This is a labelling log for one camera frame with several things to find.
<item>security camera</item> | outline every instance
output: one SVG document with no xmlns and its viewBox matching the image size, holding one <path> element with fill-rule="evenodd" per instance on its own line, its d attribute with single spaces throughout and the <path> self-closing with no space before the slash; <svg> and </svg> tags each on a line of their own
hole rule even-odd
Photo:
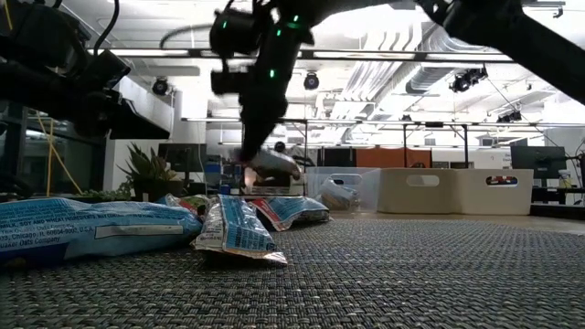
<svg viewBox="0 0 585 329">
<path fill-rule="evenodd" d="M 167 77 L 158 77 L 153 84 L 153 93 L 158 96 L 166 96 L 171 92 Z"/>
<path fill-rule="evenodd" d="M 307 73 L 306 78 L 304 78 L 304 88 L 306 90 L 316 90 L 319 88 L 319 78 L 317 78 L 317 73 Z"/>
</svg>

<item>desk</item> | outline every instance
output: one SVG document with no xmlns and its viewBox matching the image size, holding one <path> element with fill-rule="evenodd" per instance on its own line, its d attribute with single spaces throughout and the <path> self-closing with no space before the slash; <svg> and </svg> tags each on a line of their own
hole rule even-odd
<svg viewBox="0 0 585 329">
<path fill-rule="evenodd" d="M 585 194 L 585 188 L 532 187 L 532 202 L 566 203 L 567 194 Z"/>
</svg>

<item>black metal frame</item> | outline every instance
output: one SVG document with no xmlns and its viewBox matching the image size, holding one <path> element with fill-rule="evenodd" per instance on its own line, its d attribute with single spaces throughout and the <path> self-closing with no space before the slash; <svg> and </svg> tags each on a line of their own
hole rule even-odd
<svg viewBox="0 0 585 329">
<path fill-rule="evenodd" d="M 0 112 L 4 115 L 0 122 L 8 125 L 5 132 L 5 150 L 0 160 L 0 170 L 15 176 L 21 176 L 24 171 L 24 154 L 26 149 L 27 130 L 42 133 L 37 120 L 29 120 L 27 108 L 10 101 L 0 101 Z M 53 135 L 68 141 L 83 143 L 93 147 L 91 152 L 90 186 L 94 190 L 103 189 L 103 173 L 105 163 L 105 139 L 89 139 L 74 132 L 54 131 Z"/>
</svg>

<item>ceiling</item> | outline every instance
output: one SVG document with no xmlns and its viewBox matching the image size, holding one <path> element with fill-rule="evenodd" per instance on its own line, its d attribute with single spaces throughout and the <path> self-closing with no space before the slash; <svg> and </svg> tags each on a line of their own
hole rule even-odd
<svg viewBox="0 0 585 329">
<path fill-rule="evenodd" d="M 562 36 L 585 46 L 585 1 L 566 0 L 564 15 L 553 18 L 556 8 L 527 8 L 526 12 Z M 216 0 L 121 0 L 121 14 L 108 36 L 112 48 L 156 48 L 160 38 L 169 30 L 188 25 L 208 25 L 213 12 L 226 1 Z M 472 47 L 448 39 L 440 28 L 410 2 L 382 5 L 329 17 L 315 27 L 315 48 L 365 50 L 428 50 L 483 51 L 492 49 Z M 246 7 L 247 0 L 236 1 Z M 108 25 L 113 11 L 112 0 L 64 0 L 63 10 L 80 18 L 94 34 Z M 167 43 L 169 48 L 208 48 L 206 29 L 185 34 Z M 209 97 L 209 109 L 216 116 L 237 116 L 236 97 L 217 98 L 210 92 L 208 74 L 220 69 L 212 59 L 134 59 L 133 78 L 145 87 L 156 76 L 173 76 L 172 81 L 182 90 L 197 85 Z M 512 109 L 509 101 L 521 106 L 525 119 L 543 121 L 546 102 L 556 99 L 556 91 L 531 72 L 514 64 L 487 65 L 489 80 L 464 93 L 449 90 L 453 75 L 475 66 L 431 66 L 400 62 L 356 61 L 298 61 L 287 98 L 294 104 L 288 116 L 352 119 L 359 116 L 371 120 L 397 120 L 408 114 L 416 121 L 474 121 L 495 122 L 498 114 Z M 315 71 L 320 87 L 307 91 L 303 80 L 308 71 Z M 420 92 L 410 92 L 413 81 L 423 81 Z M 377 127 L 367 129 L 326 128 L 328 133 L 314 133 L 318 142 L 339 142 L 348 134 L 364 141 L 385 139 Z M 290 129 L 291 134 L 298 133 Z"/>
</svg>

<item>clear plastic bin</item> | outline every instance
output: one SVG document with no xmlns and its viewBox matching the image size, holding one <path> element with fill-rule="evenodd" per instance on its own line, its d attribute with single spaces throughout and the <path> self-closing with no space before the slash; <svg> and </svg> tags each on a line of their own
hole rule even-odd
<svg viewBox="0 0 585 329">
<path fill-rule="evenodd" d="M 376 212 L 378 209 L 379 172 L 377 168 L 308 167 L 305 179 L 307 196 L 317 197 L 321 186 L 329 178 L 340 186 L 352 188 L 359 197 L 359 212 Z"/>
</svg>

